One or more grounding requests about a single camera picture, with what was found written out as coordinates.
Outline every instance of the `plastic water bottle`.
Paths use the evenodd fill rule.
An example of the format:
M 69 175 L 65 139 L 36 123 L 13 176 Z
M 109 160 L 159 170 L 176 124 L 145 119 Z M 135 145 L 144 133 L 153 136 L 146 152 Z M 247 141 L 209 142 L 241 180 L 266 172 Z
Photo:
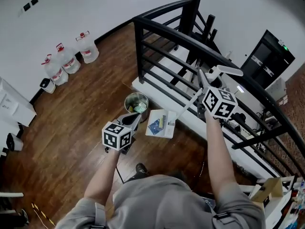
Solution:
M 90 37 L 89 31 L 81 33 L 79 37 L 75 38 L 85 63 L 91 63 L 99 56 L 94 40 Z
M 63 44 L 60 43 L 56 46 L 57 48 L 57 59 L 60 62 L 63 69 L 68 74 L 74 74 L 81 66 L 81 63 L 76 59 L 72 50 L 64 48 Z
M 51 60 L 52 54 L 48 54 L 42 65 L 44 65 L 44 70 L 51 80 L 58 86 L 64 84 L 68 81 L 68 74 L 63 70 L 60 64 Z

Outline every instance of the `gray shirt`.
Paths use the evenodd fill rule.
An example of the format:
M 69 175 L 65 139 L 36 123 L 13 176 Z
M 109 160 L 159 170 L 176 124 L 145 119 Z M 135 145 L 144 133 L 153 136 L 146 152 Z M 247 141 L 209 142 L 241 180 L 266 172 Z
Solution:
M 260 229 L 264 214 L 236 183 L 220 192 L 217 211 L 179 179 L 157 175 L 125 183 L 114 195 L 114 214 L 106 221 L 104 206 L 82 198 L 57 229 Z

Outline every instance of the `electrical outlet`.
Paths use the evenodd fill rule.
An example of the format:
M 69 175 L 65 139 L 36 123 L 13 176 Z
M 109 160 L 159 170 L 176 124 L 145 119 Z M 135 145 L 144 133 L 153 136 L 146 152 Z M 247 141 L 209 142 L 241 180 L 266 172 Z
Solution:
M 23 6 L 24 11 L 27 11 L 31 8 L 30 3 L 27 3 L 26 5 Z
M 32 0 L 31 3 L 32 5 L 35 5 L 36 3 L 38 3 L 38 0 Z

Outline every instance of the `metal bucket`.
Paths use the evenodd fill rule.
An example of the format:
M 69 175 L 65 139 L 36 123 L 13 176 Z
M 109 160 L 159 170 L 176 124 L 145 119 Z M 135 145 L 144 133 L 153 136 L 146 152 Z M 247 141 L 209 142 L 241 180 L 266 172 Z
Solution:
M 129 94 L 126 99 L 125 99 L 125 109 L 131 113 L 128 109 L 131 106 L 132 108 L 134 108 L 137 104 L 139 104 L 140 102 L 143 102 L 146 104 L 146 109 L 144 110 L 144 112 L 141 113 L 141 119 L 140 122 L 144 122 L 147 119 L 148 116 L 148 98 L 142 94 L 142 93 L 132 93 Z

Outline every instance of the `white wall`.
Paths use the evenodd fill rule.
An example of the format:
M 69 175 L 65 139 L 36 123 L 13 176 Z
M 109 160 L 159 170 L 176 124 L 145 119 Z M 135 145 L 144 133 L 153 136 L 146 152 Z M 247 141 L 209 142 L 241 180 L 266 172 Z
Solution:
M 178 0 L 39 0 L 18 17 L 30 1 L 0 0 L 0 76 L 28 100 L 46 77 L 41 63 L 58 43 L 76 48 L 80 32 L 89 30 L 96 39 L 140 13 Z
M 284 41 L 295 57 L 281 77 L 287 81 L 305 61 L 305 2 L 302 0 L 201 0 L 205 20 L 215 16 L 215 43 L 241 67 L 262 35 L 269 30 Z

